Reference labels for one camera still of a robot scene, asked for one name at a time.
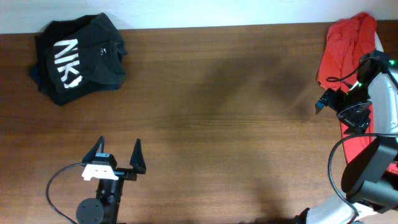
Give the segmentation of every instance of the wooden table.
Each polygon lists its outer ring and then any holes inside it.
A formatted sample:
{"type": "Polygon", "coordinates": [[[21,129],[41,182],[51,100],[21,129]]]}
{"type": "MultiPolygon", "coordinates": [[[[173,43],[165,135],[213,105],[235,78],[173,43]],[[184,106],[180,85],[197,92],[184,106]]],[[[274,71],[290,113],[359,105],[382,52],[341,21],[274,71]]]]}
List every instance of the wooden table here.
{"type": "MultiPolygon", "coordinates": [[[[124,184],[119,222],[252,222],[322,203],[333,195],[326,162],[340,139],[332,110],[315,116],[314,108],[329,25],[123,30],[123,87],[63,107],[28,76],[34,35],[0,35],[0,222],[66,223],[47,205],[45,185],[101,135],[120,167],[142,139],[147,174],[124,184]]],[[[377,33],[398,56],[398,22],[379,22],[377,33]]],[[[340,184],[342,150],[334,163],[340,184]]],[[[50,188],[72,218],[98,183],[81,172],[50,188]]]]}

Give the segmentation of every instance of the black t-shirt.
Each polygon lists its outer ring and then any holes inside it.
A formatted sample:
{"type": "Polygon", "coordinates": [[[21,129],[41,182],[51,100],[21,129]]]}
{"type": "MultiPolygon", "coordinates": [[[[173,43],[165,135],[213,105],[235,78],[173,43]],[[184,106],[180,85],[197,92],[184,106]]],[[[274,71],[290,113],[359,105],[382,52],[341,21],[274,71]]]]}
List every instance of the black t-shirt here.
{"type": "Polygon", "coordinates": [[[103,13],[53,21],[35,39],[41,83],[58,105],[118,86],[126,76],[123,38],[103,13]]]}

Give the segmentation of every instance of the white background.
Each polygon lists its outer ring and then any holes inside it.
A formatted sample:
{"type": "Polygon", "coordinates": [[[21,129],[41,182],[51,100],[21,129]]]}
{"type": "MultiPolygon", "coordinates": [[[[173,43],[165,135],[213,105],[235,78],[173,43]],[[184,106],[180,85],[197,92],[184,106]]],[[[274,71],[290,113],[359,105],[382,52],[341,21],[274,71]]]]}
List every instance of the white background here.
{"type": "Polygon", "coordinates": [[[0,0],[0,33],[105,12],[118,29],[333,22],[361,11],[398,19],[398,0],[0,0]]]}

